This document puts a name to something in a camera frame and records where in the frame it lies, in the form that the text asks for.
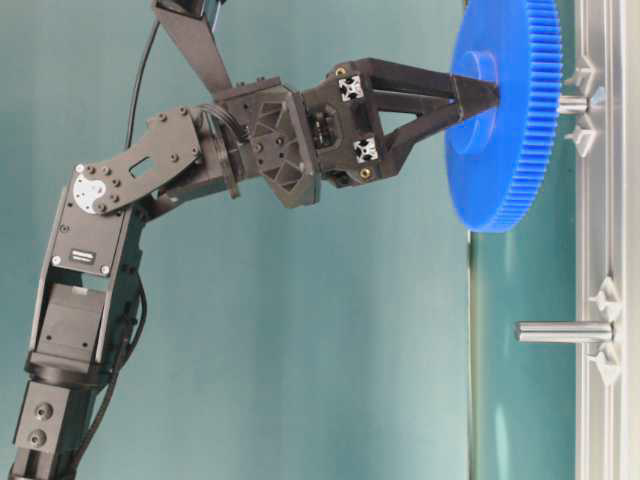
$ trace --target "robotic arm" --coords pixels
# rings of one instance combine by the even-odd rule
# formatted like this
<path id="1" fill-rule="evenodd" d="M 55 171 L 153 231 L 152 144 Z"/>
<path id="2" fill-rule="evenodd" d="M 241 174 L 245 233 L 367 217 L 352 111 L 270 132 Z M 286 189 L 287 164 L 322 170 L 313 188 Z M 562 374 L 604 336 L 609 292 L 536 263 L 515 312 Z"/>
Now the robotic arm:
<path id="1" fill-rule="evenodd" d="M 499 103 L 495 84 L 375 59 L 339 64 L 302 92 L 278 78 L 232 88 L 208 3 L 153 9 L 215 101 L 160 113 L 127 151 L 75 167 L 40 276 L 10 480 L 75 478 L 146 317 L 146 223 L 205 195 L 238 197 L 254 177 L 285 207 L 312 205 L 322 180 L 344 188 L 393 177 L 417 142 Z M 416 119 L 385 134 L 380 112 Z M 85 286 L 95 277 L 103 290 Z"/>

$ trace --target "round disc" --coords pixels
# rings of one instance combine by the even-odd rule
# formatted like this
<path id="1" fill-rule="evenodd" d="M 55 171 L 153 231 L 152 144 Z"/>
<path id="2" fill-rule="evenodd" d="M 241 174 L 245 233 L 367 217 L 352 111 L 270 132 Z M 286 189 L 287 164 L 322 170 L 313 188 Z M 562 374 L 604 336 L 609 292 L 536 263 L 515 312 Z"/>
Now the round disc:
<path id="1" fill-rule="evenodd" d="M 465 225 L 504 232 L 527 213 L 551 156 L 562 88 L 555 0 L 471 0 L 452 72 L 493 81 L 500 105 L 445 136 L 451 197 Z"/>

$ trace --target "metal shaft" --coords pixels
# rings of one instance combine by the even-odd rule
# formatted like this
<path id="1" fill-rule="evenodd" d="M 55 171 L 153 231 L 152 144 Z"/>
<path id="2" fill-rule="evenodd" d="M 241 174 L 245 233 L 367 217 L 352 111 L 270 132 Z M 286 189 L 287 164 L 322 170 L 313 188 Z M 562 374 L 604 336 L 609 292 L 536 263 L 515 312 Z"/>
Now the metal shaft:
<path id="1" fill-rule="evenodd" d="M 613 340 L 613 327 L 605 322 L 519 323 L 515 334 L 526 343 L 602 343 Z"/>
<path id="2" fill-rule="evenodd" d="M 563 95 L 558 104 L 558 113 L 561 115 L 582 115 L 589 111 L 589 99 L 573 95 Z"/>

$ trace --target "aluminum frame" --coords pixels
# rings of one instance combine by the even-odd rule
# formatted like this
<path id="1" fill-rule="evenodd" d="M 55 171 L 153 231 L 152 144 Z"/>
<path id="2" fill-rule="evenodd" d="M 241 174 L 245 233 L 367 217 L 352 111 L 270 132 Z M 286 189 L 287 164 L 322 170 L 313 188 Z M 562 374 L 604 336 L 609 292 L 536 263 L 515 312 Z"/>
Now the aluminum frame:
<path id="1" fill-rule="evenodd" d="M 640 472 L 640 3 L 576 0 L 574 83 L 591 99 L 573 139 L 576 165 L 577 320 L 606 321 L 614 338 L 578 345 L 576 479 Z"/>

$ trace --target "cable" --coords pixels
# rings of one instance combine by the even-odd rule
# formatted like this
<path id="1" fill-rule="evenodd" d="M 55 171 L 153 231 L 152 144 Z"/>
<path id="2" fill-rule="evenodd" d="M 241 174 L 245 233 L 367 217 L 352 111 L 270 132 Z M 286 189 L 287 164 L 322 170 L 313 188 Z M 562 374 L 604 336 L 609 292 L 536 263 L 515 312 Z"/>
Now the cable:
<path id="1" fill-rule="evenodd" d="M 247 143 L 249 141 L 249 134 L 246 128 L 240 125 L 238 120 L 220 105 L 216 105 L 215 103 L 203 103 L 202 105 L 198 105 L 198 108 L 201 108 L 229 128 L 231 133 L 236 137 L 238 143 Z"/>
<path id="2" fill-rule="evenodd" d="M 80 443 L 80 447 L 78 447 L 78 450 L 76 451 L 75 455 L 73 456 L 73 460 L 71 461 L 70 469 L 72 472 L 77 471 L 78 465 L 80 465 L 80 461 L 82 460 L 82 457 L 87 452 L 89 445 L 91 445 L 91 441 L 93 440 L 93 437 L 95 436 L 96 432 L 100 428 L 100 424 L 102 423 L 102 420 L 104 420 L 104 417 L 107 413 L 107 409 L 109 408 L 109 404 L 113 399 L 113 394 L 116 390 L 116 384 L 118 383 L 118 376 L 120 375 L 120 370 L 122 369 L 124 363 L 126 362 L 126 358 L 127 358 L 126 353 L 129 351 L 128 337 L 130 334 L 131 334 L 131 327 L 129 326 L 129 328 L 127 328 L 123 334 L 123 340 L 122 340 L 122 343 L 120 344 L 120 350 L 118 351 L 116 364 L 113 368 L 113 374 L 112 374 L 113 376 L 111 377 L 111 381 L 107 386 L 107 391 L 104 394 L 104 399 L 102 400 L 102 404 L 100 405 L 100 408 L 98 409 L 98 413 L 96 413 L 96 416 L 93 419 L 93 422 L 91 423 L 91 427 L 89 428 L 86 435 L 82 439 L 82 442 Z"/>
<path id="3" fill-rule="evenodd" d="M 140 292 L 138 293 L 138 296 L 140 298 L 140 309 L 141 309 L 140 322 L 138 323 L 138 329 L 136 330 L 136 334 L 133 337 L 131 344 L 129 345 L 127 358 L 125 358 L 125 361 L 124 361 L 125 365 L 129 361 L 129 358 L 131 358 L 131 355 L 133 355 L 133 351 L 138 346 L 138 342 L 140 341 L 140 337 L 142 337 L 142 332 L 144 331 L 144 326 L 147 323 L 147 294 L 144 291 L 144 285 L 142 283 L 142 278 L 140 277 L 140 274 L 138 273 L 137 275 L 138 275 L 138 284 L 140 285 Z"/>
<path id="4" fill-rule="evenodd" d="M 147 44 L 145 45 L 144 51 L 142 52 L 140 64 L 138 65 L 138 73 L 136 74 L 136 81 L 133 85 L 133 93 L 131 95 L 131 104 L 129 106 L 129 122 L 127 124 L 127 136 L 124 142 L 125 150 L 131 148 L 131 143 L 133 141 L 133 127 L 136 120 L 136 110 L 138 109 L 138 98 L 140 96 L 142 77 L 144 76 L 144 70 L 147 66 L 147 60 L 149 60 L 151 47 L 153 47 L 153 42 L 156 39 L 159 27 L 160 22 L 158 20 L 155 20 L 153 22 L 153 26 L 151 27 L 151 33 L 149 34 L 149 38 L 147 39 Z"/>
<path id="5" fill-rule="evenodd" d="M 140 97 L 140 87 L 142 85 L 142 77 L 144 76 L 144 70 L 147 65 L 147 60 L 149 60 L 151 47 L 153 47 L 153 43 L 155 41 L 159 27 L 160 27 L 160 22 L 158 22 L 158 20 L 155 20 L 153 22 L 153 26 L 151 28 L 151 33 L 149 34 L 149 38 L 147 39 L 147 43 L 144 47 L 142 58 L 140 59 L 140 63 L 138 65 L 138 72 L 136 74 L 136 80 L 133 86 L 133 93 L 131 95 L 131 105 L 129 107 L 129 118 L 127 123 L 127 137 L 125 139 L 125 150 L 128 150 L 129 148 L 131 148 L 131 143 L 133 141 L 133 128 L 135 124 L 136 110 L 138 108 L 138 99 Z M 84 457 L 84 454 L 89 449 L 89 446 L 93 441 L 93 437 L 95 436 L 98 429 L 100 428 L 100 425 L 102 424 L 102 421 L 104 420 L 104 417 L 107 414 L 107 410 L 109 409 L 109 405 L 111 404 L 111 400 L 113 399 L 113 394 L 115 393 L 115 390 L 116 390 L 116 385 L 118 383 L 118 377 L 120 375 L 120 371 L 122 370 L 122 367 L 124 367 L 124 365 L 129 361 L 129 359 L 131 358 L 131 355 L 133 355 L 133 352 L 136 349 L 138 342 L 140 341 L 140 337 L 142 336 L 142 332 L 144 331 L 144 326 L 147 322 L 147 311 L 148 311 L 147 295 L 144 290 L 142 278 L 140 277 L 139 273 L 137 274 L 137 277 L 138 277 L 138 285 L 139 285 L 138 296 L 140 299 L 140 308 L 141 308 L 140 322 L 138 323 L 138 329 L 136 330 L 136 334 L 132 341 L 129 340 L 129 337 L 131 336 L 131 330 L 133 325 L 129 325 L 128 328 L 125 330 L 125 333 L 123 335 L 124 338 L 120 345 L 118 356 L 116 357 L 116 363 L 113 367 L 112 377 L 107 386 L 107 391 L 104 394 L 104 398 L 102 399 L 102 404 L 100 405 L 100 408 L 98 409 L 98 412 L 96 413 L 96 416 L 94 417 L 93 422 L 89 427 L 89 430 L 87 430 L 87 433 L 83 437 L 82 442 L 78 447 L 78 450 L 73 455 L 73 458 L 71 460 L 71 464 L 69 468 L 71 469 L 72 472 L 77 471 L 78 466 L 82 461 L 82 457 Z"/>

